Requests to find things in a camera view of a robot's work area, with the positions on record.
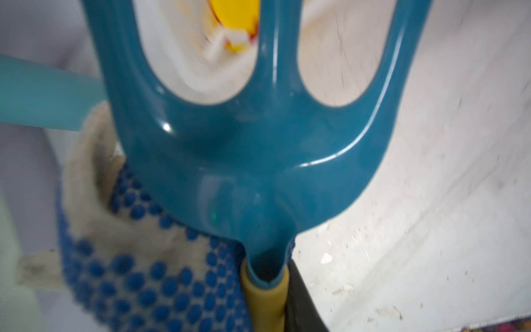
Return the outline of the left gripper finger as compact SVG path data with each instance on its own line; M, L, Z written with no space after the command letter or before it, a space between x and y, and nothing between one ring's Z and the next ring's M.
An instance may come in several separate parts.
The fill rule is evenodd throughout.
M294 260L288 263L290 273L285 308L286 332L329 332L318 314Z

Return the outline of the teal garden rake yellow handle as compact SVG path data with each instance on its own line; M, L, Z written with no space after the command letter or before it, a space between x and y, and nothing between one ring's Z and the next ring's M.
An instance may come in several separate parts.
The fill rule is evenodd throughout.
M271 290L296 235L346 210L376 173L431 2L397 2L372 82L338 108L301 80L301 1L260 3L254 71L218 105L187 102L156 77L131 1L82 5L134 173L185 225L242 243L250 281Z

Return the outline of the yellow mesh laundry bag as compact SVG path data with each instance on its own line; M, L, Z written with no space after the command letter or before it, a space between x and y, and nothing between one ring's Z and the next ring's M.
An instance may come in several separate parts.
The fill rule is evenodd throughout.
M226 48L241 53L250 48L258 36L260 1L207 1L204 34L209 43L207 54L214 59Z

